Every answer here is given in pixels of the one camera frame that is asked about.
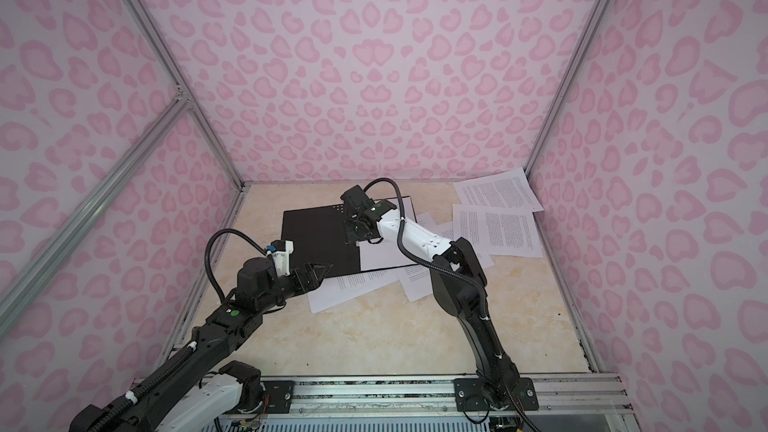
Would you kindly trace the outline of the blue black file folder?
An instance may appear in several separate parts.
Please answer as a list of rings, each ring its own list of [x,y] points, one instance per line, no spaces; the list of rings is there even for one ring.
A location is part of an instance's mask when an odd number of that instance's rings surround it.
[[[294,243],[291,269],[308,262],[327,262],[326,278],[365,273],[360,270],[358,243],[347,244],[342,204],[283,212],[281,239]]]

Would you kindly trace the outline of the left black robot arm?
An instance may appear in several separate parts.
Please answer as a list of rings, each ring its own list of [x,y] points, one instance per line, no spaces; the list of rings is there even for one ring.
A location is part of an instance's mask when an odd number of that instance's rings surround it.
[[[287,275],[277,273],[270,257],[246,261],[236,287],[190,341],[142,382],[105,407],[89,405],[72,420],[71,431],[153,431],[214,366],[239,349],[262,325],[263,317],[293,297],[322,284],[330,263],[310,262]]]

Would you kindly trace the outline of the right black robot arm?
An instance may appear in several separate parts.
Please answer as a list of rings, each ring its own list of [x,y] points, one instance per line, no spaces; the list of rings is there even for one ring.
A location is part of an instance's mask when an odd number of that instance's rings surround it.
[[[356,185],[341,195],[341,201],[350,241],[391,242],[405,258],[430,271],[435,301],[458,320],[469,342],[488,405],[521,412],[516,394],[521,376],[491,320],[487,278],[470,242],[445,238],[410,220],[399,186],[388,178]]]

